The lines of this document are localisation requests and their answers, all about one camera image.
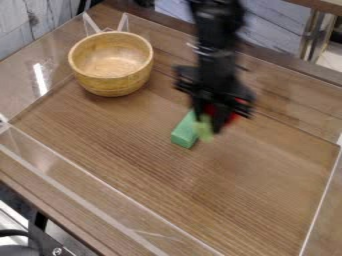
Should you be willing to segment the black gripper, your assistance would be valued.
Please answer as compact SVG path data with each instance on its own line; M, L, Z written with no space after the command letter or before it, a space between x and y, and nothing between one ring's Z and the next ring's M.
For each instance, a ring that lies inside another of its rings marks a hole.
M252 105L252 115L256 95L239 79L240 70L244 68L236 64L221 69L189 65L173 67L176 75L173 87L189 97L197 122L207 115L207 100L225 101L229 98L241 98ZM219 134L221 129L236 119L236 113L231 109L212 106L209 117L212 132Z

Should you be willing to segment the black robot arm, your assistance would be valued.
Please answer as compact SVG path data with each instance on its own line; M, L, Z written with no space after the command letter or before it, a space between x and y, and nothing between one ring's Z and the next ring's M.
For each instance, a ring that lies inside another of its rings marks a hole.
M185 0L195 23L196 65L176 65L175 88L189 98L200 137L220 133L236 116L249 118L256 94L240 81L239 30L245 8L240 0Z

